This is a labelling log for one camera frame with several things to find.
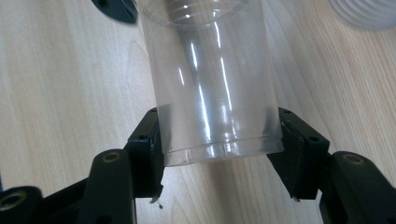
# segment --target metal screw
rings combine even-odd
[[[27,198],[27,193],[24,190],[18,190],[11,194],[8,194],[6,197],[0,199],[0,212],[7,211],[13,207],[18,206],[20,203],[25,201]]]
[[[120,154],[117,152],[110,152],[108,154],[106,154],[105,156],[103,156],[102,160],[104,162],[113,162],[116,161],[120,158]]]
[[[344,158],[344,160],[349,161],[354,164],[357,164],[357,165],[364,164],[364,160],[362,160],[360,157],[352,155],[352,154],[345,154],[343,156],[343,158]]]

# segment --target plastic cup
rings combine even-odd
[[[278,152],[260,0],[138,0],[166,166]]]
[[[334,13],[347,25],[365,30],[396,26],[395,0],[329,0]]]

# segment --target black plastic part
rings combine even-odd
[[[340,200],[337,189],[335,188],[331,174],[329,172],[329,164],[332,156],[328,156],[326,162],[320,168],[319,189],[322,196],[319,203],[320,213],[324,224],[342,224],[347,223],[347,213]]]
[[[163,153],[157,108],[150,109],[128,139],[134,196],[158,199],[163,192]]]
[[[279,108],[279,116],[285,150],[267,157],[290,197],[315,199],[319,166],[325,162],[330,142],[289,110]]]
[[[1,184],[1,176],[0,176],[0,193],[3,192],[3,185]]]
[[[42,222],[42,200],[40,189],[35,187],[19,187],[4,191],[0,194],[0,223],[33,224]],[[14,207],[4,209],[5,205],[13,203],[16,204]]]
[[[101,12],[116,21],[136,23],[137,10],[132,0],[92,0],[92,2]]]
[[[83,179],[45,198],[43,210],[47,214],[47,223],[76,223],[86,184],[87,179]]]
[[[346,222],[325,223],[395,223],[396,190],[370,160],[352,152],[335,152],[328,172],[346,211]]]
[[[78,224],[136,223],[131,165],[128,153],[112,149],[92,163]]]

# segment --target wooden table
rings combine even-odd
[[[350,29],[325,0],[264,7],[279,104],[396,185],[396,29]],[[0,97],[4,187],[71,185],[155,106],[142,30],[89,0],[1,1]],[[163,185],[163,210],[137,201],[139,223],[321,222],[265,157],[166,168]]]

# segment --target cup base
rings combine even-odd
[[[225,161],[283,151],[281,139],[271,137],[242,139],[181,149],[164,154],[165,166]]]

